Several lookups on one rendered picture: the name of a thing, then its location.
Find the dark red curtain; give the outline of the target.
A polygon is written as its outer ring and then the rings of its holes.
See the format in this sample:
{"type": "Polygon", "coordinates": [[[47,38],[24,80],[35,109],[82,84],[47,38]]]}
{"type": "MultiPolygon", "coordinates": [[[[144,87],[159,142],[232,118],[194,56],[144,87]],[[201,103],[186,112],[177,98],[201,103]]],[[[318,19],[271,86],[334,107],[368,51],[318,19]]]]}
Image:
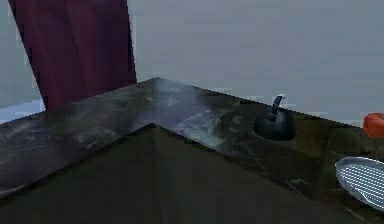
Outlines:
{"type": "Polygon", "coordinates": [[[45,108],[137,82],[127,0],[8,0],[45,108]]]}

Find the red tomato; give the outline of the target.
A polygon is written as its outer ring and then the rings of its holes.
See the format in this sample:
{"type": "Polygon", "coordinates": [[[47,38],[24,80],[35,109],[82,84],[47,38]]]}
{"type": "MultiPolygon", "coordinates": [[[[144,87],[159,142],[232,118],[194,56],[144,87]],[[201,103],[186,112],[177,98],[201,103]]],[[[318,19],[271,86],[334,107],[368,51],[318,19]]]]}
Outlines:
{"type": "Polygon", "coordinates": [[[384,138],[384,113],[369,113],[363,120],[364,132],[372,138],[384,138]]]}

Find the silver ridged pan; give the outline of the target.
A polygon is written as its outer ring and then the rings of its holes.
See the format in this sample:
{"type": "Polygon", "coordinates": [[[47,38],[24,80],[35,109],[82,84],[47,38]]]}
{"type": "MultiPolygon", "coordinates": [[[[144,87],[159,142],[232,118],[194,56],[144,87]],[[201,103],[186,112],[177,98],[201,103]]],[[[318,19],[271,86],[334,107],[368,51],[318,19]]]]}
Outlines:
{"type": "Polygon", "coordinates": [[[340,186],[360,202],[384,212],[384,162],[345,157],[335,164],[340,186]]]}

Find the dark marble kitchen counter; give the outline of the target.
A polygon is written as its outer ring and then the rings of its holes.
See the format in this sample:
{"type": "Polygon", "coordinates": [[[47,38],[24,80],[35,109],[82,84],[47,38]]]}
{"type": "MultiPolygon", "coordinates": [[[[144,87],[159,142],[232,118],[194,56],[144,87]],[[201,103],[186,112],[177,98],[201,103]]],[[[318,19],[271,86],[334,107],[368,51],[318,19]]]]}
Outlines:
{"type": "Polygon", "coordinates": [[[296,113],[296,135],[252,128],[263,103],[150,79],[0,125],[0,224],[384,224],[339,185],[384,140],[296,113]]]}

